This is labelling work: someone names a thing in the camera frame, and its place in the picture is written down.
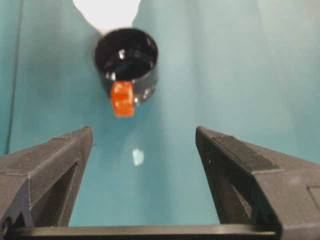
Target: white cloth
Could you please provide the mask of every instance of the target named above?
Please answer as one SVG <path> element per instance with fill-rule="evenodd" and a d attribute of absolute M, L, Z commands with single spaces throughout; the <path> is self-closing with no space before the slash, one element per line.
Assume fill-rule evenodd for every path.
<path fill-rule="evenodd" d="M 102 35 L 112 29 L 132 27 L 140 0 L 73 0 L 86 21 Z"/>

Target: teal surface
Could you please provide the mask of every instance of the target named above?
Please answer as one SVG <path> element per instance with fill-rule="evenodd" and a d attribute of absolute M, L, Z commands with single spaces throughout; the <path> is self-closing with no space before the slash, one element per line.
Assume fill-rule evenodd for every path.
<path fill-rule="evenodd" d="M 20 0 L 0 1 L 0 156 L 10 134 L 20 13 Z"/>
<path fill-rule="evenodd" d="M 92 61 L 98 33 L 71 1 L 24 1 L 10 151 L 92 126 L 72 226 L 217 224 L 198 125 L 320 163 L 319 11 L 318 0 L 143 0 L 133 25 L 158 44 L 159 82 L 117 119 Z"/>

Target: teal wall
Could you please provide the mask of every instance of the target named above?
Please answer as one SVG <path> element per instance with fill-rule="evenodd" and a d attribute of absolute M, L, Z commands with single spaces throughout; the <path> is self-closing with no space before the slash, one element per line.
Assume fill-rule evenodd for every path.
<path fill-rule="evenodd" d="M 15 13 L 0 14 L 2 147 L 19 2 L 0 4 Z M 71 1 L 24 1 L 9 150 L 93 127 L 72 226 L 217 224 L 198 125 L 320 163 L 319 10 L 317 0 L 143 0 L 133 25 L 158 44 L 158 85 L 117 119 L 92 61 L 99 34 Z"/>

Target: black plastic part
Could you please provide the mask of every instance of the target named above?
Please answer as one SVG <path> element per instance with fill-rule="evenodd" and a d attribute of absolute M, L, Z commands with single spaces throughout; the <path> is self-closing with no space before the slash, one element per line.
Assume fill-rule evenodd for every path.
<path fill-rule="evenodd" d="M 101 83 L 110 96 L 115 81 L 133 83 L 136 103 L 147 100 L 155 91 L 158 48 L 151 36 L 135 28 L 120 28 L 103 36 L 94 51 Z"/>
<path fill-rule="evenodd" d="M 18 228 L 10 240 L 274 240 L 275 233 L 251 225 L 37 227 Z"/>
<path fill-rule="evenodd" d="M 1 157 L 0 226 L 8 218 L 17 227 L 67 226 L 92 141 L 84 127 Z"/>
<path fill-rule="evenodd" d="M 320 239 L 320 166 L 198 127 L 196 145 L 221 223 Z"/>

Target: white object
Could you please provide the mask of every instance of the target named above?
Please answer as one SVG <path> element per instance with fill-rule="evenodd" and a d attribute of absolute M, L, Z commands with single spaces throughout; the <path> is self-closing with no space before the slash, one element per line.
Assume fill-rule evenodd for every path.
<path fill-rule="evenodd" d="M 138 148 L 132 151 L 133 163 L 135 166 L 141 165 L 145 160 L 145 153 Z"/>
<path fill-rule="evenodd" d="M 86 21 L 102 35 L 124 27 L 132 27 L 140 0 L 73 0 Z"/>

